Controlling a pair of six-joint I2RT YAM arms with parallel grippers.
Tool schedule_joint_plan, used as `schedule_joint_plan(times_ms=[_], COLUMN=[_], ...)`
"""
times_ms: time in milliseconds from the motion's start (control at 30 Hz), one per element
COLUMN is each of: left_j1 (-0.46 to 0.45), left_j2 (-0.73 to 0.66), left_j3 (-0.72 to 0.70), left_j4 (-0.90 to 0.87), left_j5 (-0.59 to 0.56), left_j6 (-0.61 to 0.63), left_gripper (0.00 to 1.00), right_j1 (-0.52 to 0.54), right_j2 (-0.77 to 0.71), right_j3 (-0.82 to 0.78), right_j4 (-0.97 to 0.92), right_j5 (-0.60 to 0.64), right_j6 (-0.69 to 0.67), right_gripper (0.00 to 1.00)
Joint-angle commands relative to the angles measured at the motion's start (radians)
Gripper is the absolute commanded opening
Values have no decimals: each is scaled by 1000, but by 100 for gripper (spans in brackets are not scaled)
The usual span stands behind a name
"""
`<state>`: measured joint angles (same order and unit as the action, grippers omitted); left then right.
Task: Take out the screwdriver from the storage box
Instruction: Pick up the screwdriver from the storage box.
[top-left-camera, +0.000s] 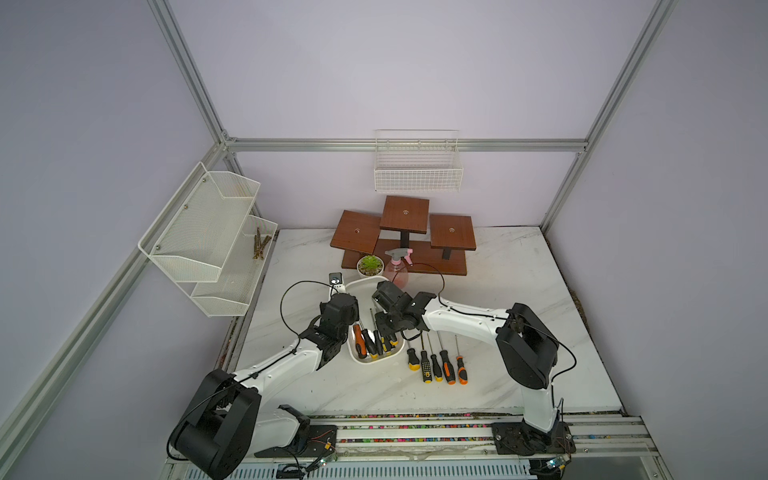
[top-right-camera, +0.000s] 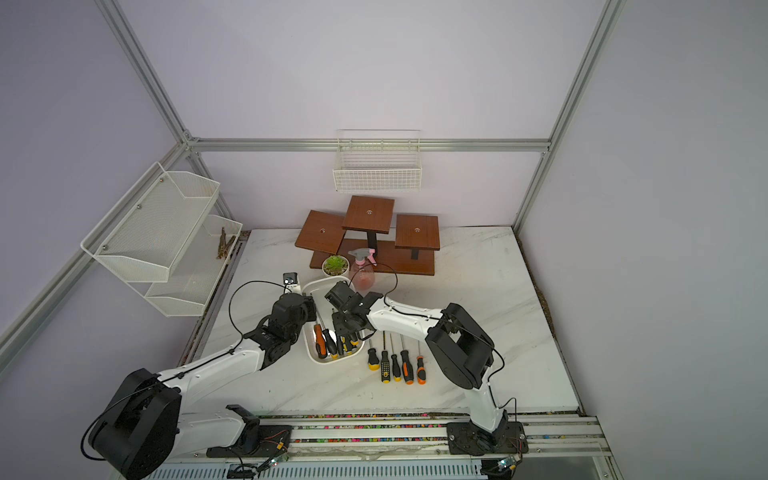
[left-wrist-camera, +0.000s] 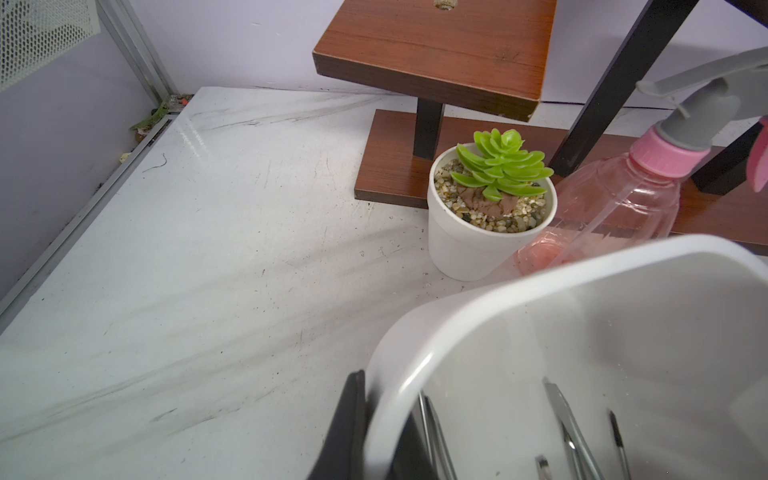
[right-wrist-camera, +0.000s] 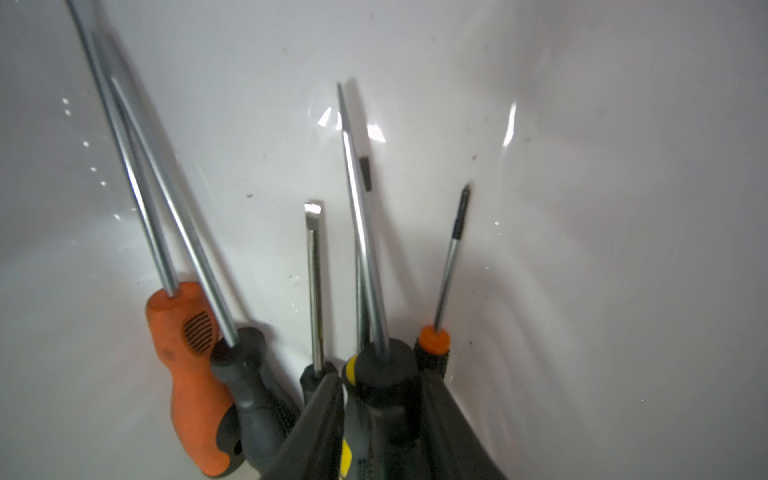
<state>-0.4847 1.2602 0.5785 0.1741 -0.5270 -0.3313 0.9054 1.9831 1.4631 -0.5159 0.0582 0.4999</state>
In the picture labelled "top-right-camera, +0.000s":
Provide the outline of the long yellow-dotted flathead screwdriver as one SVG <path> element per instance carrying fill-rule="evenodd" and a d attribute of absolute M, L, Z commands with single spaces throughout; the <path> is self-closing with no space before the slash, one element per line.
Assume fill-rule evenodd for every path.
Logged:
<path fill-rule="evenodd" d="M 390 364 L 389 352 L 387 350 L 387 335 L 385 331 L 382 332 L 380 376 L 381 376 L 381 381 L 385 384 L 391 381 L 391 364 Z"/>

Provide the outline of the black yellow-end screwdriver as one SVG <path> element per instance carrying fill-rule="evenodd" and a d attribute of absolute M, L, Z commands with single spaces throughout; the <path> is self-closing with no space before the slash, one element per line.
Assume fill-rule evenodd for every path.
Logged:
<path fill-rule="evenodd" d="M 325 341 L 326 350 L 331 359 L 336 360 L 340 356 L 340 350 L 335 335 L 328 329 L 322 330 L 322 335 Z"/>

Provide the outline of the black orange hex-collar screwdriver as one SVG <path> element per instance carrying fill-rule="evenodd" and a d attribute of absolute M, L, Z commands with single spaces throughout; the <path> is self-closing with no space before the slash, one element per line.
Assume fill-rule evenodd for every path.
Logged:
<path fill-rule="evenodd" d="M 414 382 L 414 371 L 412 362 L 410 359 L 409 351 L 407 348 L 407 345 L 405 344 L 405 337 L 403 335 L 400 335 L 400 341 L 401 341 L 401 363 L 402 363 L 402 372 L 403 372 L 403 379 L 407 385 L 412 385 Z"/>

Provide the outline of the black orange-band screwdriver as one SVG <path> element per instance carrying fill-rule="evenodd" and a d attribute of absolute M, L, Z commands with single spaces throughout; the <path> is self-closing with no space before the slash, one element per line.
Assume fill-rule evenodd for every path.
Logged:
<path fill-rule="evenodd" d="M 417 344 L 416 379 L 419 385 L 424 385 L 426 383 L 425 362 L 424 362 L 424 356 L 422 355 L 420 343 Z"/>

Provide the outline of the stubby black yellow screwdriver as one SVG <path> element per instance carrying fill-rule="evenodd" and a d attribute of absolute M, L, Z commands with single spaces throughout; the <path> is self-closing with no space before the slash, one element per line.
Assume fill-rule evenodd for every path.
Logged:
<path fill-rule="evenodd" d="M 371 371 L 377 371 L 381 366 L 381 360 L 373 341 L 369 342 L 367 350 L 367 366 Z"/>

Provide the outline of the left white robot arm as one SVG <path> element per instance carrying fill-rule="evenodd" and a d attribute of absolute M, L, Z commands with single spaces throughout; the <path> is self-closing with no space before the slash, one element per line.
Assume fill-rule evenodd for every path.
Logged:
<path fill-rule="evenodd" d="M 256 415 L 237 403 L 212 412 L 193 408 L 229 383 L 274 364 L 315 319 L 312 298 L 285 293 L 235 345 L 177 369 L 130 373 L 86 428 L 82 455 L 108 462 L 126 479 L 144 479 L 168 458 L 191 453 L 267 460 L 281 455 L 291 427 L 264 429 Z"/>

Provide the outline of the white plastic storage box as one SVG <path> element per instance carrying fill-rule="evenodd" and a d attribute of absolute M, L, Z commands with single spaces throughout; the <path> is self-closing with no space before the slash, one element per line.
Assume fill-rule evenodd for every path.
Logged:
<path fill-rule="evenodd" d="M 339 340 L 337 337 L 333 324 L 337 309 L 325 296 L 339 282 L 349 284 L 346 277 L 334 276 L 310 282 L 302 288 L 302 294 L 312 299 L 316 316 L 302 328 L 304 343 L 310 359 L 319 365 L 345 361 L 361 353 L 366 345 L 363 340 Z"/>

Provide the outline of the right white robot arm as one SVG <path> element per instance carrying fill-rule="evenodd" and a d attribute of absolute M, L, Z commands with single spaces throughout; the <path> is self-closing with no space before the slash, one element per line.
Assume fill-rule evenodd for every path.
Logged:
<path fill-rule="evenodd" d="M 495 344 L 462 306 L 406 305 L 373 291 L 361 295 L 344 281 L 337 282 L 324 298 L 333 310 L 335 332 L 361 337 L 366 331 L 384 331 L 421 342 L 445 378 L 464 391 L 470 419 L 446 425 L 451 454 L 522 456 L 529 451 L 522 424 L 510 420 L 492 394 Z"/>

